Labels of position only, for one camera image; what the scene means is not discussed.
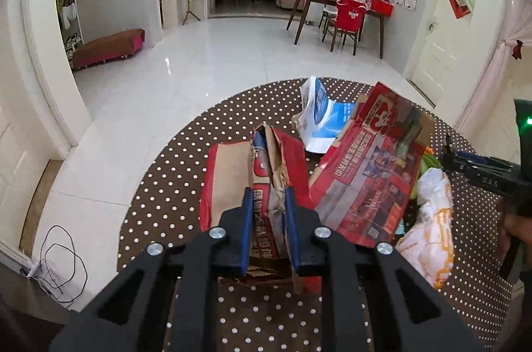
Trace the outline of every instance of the coat rack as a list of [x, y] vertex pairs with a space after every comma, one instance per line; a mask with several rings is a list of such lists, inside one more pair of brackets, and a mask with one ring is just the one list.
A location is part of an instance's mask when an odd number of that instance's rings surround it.
[[197, 21], [199, 22], [201, 21], [201, 19], [196, 14], [194, 14], [193, 11], [191, 10], [191, 2], [192, 0], [187, 0], [187, 14], [185, 14], [185, 18], [182, 24], [185, 24], [187, 22], [189, 14], [191, 14]]

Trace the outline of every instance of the wooden chair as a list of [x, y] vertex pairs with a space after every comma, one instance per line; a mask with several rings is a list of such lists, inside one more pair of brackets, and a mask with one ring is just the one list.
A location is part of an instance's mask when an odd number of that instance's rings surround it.
[[325, 41], [329, 27], [334, 27], [331, 51], [334, 50], [334, 42], [336, 41], [338, 32], [340, 32], [340, 39], [341, 35], [344, 35], [344, 42], [342, 43], [343, 46], [345, 45], [345, 40], [347, 39], [348, 35], [353, 39], [353, 56], [355, 56], [358, 31], [362, 26], [362, 20], [364, 18], [366, 9], [355, 0], [339, 0], [336, 2], [336, 6], [338, 8], [338, 15], [336, 18], [327, 19], [325, 23], [324, 36], [321, 39], [321, 42], [323, 43]]
[[329, 5], [329, 7], [327, 7], [327, 5], [325, 5], [324, 10], [321, 13], [321, 19], [320, 19], [320, 24], [318, 26], [318, 29], [321, 28], [321, 23], [323, 23], [324, 19], [327, 24], [327, 20], [330, 18], [336, 17], [337, 14], [338, 14], [338, 8], [336, 8], [336, 6], [332, 7]]

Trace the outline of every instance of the white plastic bag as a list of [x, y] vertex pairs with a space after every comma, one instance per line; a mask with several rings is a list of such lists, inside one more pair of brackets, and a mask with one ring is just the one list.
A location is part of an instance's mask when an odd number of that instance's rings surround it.
[[418, 219], [395, 249], [438, 289], [450, 276], [454, 262], [451, 183], [441, 169], [430, 168], [417, 186]]

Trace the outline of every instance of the polka dot rug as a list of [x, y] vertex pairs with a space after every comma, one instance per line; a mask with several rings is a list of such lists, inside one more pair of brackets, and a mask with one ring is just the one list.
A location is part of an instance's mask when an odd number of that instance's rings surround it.
[[[341, 102], [354, 102], [371, 89], [347, 80], [322, 80], [330, 97]], [[202, 113], [168, 143], [140, 182], [124, 220], [118, 269], [126, 267], [151, 242], [180, 246], [200, 232], [199, 197], [213, 144], [248, 140], [252, 129], [264, 121], [297, 137], [290, 119], [301, 109], [304, 82], [274, 82], [235, 95]], [[447, 133], [459, 150], [473, 152], [464, 138], [437, 119], [432, 136], [436, 155], [441, 155]], [[306, 154], [311, 174], [320, 156]], [[496, 197], [469, 186], [457, 174], [451, 176], [451, 183], [456, 257], [449, 281], [438, 292], [490, 349], [511, 299], [511, 287], [500, 279], [495, 258]], [[408, 226], [415, 219], [415, 213], [405, 214]], [[296, 295], [291, 285], [249, 287], [228, 279], [218, 285], [218, 296], [218, 351], [321, 350], [321, 296]], [[368, 347], [372, 349], [370, 332]]]

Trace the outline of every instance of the pink bench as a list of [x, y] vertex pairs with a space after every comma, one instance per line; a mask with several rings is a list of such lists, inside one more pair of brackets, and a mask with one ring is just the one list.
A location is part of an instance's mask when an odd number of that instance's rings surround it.
[[144, 40], [143, 29], [130, 29], [93, 40], [74, 52], [73, 67], [86, 67], [97, 62], [130, 56], [142, 48]]

